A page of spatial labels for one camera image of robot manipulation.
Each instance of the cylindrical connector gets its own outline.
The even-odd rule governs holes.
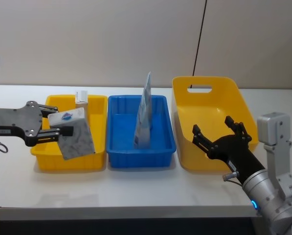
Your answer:
[[[235,171],[235,172],[232,172],[232,173],[229,173],[229,174],[223,175],[223,180],[224,180],[224,181],[227,181],[227,180],[230,180],[230,179],[232,179],[232,178],[237,178],[238,176],[239,176],[238,171]]]

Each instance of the white package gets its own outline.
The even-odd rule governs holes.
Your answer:
[[[148,73],[137,113],[134,147],[140,149],[150,148],[150,129],[152,126],[150,82],[151,72]]]
[[[65,160],[95,153],[84,108],[48,115],[51,128],[73,126],[73,136],[59,136],[58,146]]]

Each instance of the white wall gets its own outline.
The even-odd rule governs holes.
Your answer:
[[[153,86],[191,75],[204,0],[0,0],[0,84]]]
[[[292,0],[208,0],[195,75],[292,88]]]

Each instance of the packaged item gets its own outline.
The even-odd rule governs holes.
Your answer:
[[[134,147],[140,149],[150,148],[150,129],[152,126],[150,82],[151,72],[148,73],[137,113],[136,128],[134,135]]]
[[[75,93],[75,108],[83,107],[85,110],[85,117],[88,121],[88,93],[87,91],[76,91]]]
[[[73,136],[59,136],[58,146],[65,160],[95,153],[85,109],[73,109],[48,115],[51,128],[73,126]]]

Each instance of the plastic bag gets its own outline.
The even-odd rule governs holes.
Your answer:
[[[150,129],[152,126],[150,82],[151,72],[148,73],[146,84],[139,104],[134,136],[134,148],[150,148]]]

